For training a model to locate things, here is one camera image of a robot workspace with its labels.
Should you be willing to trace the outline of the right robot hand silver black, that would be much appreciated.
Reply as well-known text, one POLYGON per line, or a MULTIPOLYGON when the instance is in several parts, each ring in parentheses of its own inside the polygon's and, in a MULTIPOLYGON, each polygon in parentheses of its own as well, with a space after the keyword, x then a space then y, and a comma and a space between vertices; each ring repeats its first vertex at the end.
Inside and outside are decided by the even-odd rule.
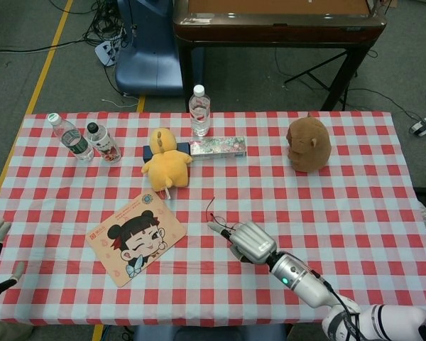
POLYGON ((265 264, 277 252, 275 240, 254 222, 241 224, 235 230, 216 222, 208 222, 207 226, 231 243, 229 248, 239 261, 265 264))

